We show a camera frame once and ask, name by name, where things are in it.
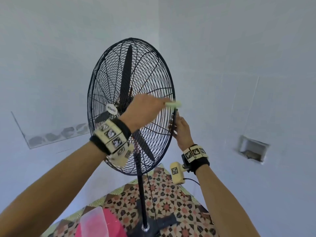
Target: translucent white plastic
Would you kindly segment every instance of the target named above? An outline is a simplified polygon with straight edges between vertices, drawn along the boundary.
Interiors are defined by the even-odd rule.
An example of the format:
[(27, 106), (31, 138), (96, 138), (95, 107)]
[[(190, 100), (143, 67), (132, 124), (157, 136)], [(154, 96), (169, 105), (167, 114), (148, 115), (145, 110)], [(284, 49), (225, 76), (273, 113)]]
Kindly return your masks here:
[(101, 206), (85, 213), (80, 219), (82, 237), (109, 237)]

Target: person's left hand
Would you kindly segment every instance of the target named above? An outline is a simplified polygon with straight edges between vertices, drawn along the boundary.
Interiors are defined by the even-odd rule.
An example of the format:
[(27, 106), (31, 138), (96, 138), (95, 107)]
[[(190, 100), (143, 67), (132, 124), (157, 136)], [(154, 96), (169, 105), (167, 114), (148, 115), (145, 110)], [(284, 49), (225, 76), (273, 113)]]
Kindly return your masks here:
[(133, 133), (153, 121), (159, 112), (165, 108), (169, 98), (157, 98), (148, 94), (137, 94), (126, 111), (119, 117)]

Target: fan stand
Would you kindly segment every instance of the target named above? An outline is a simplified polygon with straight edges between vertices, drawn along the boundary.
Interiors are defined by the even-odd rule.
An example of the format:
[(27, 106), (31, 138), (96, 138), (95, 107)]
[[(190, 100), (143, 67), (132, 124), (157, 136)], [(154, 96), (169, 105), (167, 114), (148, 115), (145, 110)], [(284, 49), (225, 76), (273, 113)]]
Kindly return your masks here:
[(141, 170), (141, 155), (134, 152), (134, 159), (137, 170), (137, 180), (139, 188), (139, 199), (136, 202), (139, 221), (136, 226), (127, 232), (128, 237), (152, 237), (156, 236), (160, 230), (177, 223), (176, 216), (171, 214), (169, 216), (158, 218), (157, 220), (150, 218), (146, 214), (145, 195), (143, 176)]

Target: white oval label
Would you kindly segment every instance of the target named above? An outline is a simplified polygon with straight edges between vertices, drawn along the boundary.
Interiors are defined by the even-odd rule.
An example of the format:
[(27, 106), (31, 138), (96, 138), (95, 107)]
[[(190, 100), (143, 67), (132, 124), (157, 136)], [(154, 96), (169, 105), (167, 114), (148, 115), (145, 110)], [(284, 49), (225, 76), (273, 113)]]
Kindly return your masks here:
[(113, 104), (106, 104), (106, 110), (110, 112), (112, 115), (116, 115), (118, 113), (118, 110)]

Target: white wall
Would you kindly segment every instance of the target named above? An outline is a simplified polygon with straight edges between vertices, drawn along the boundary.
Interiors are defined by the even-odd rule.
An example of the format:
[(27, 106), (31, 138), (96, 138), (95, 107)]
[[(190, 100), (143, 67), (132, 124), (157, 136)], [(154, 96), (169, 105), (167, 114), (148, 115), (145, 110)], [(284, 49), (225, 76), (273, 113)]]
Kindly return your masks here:
[[(158, 0), (0, 0), (0, 212), (89, 138), (29, 150), (10, 111), (27, 135), (87, 122), (102, 53), (128, 37), (158, 48), (158, 27)], [(133, 179), (101, 164), (61, 217)]]
[[(159, 0), (180, 114), (261, 236), (316, 236), (315, 1)], [(271, 145), (263, 165), (236, 152), (242, 134)], [(173, 141), (163, 164), (180, 155)]]

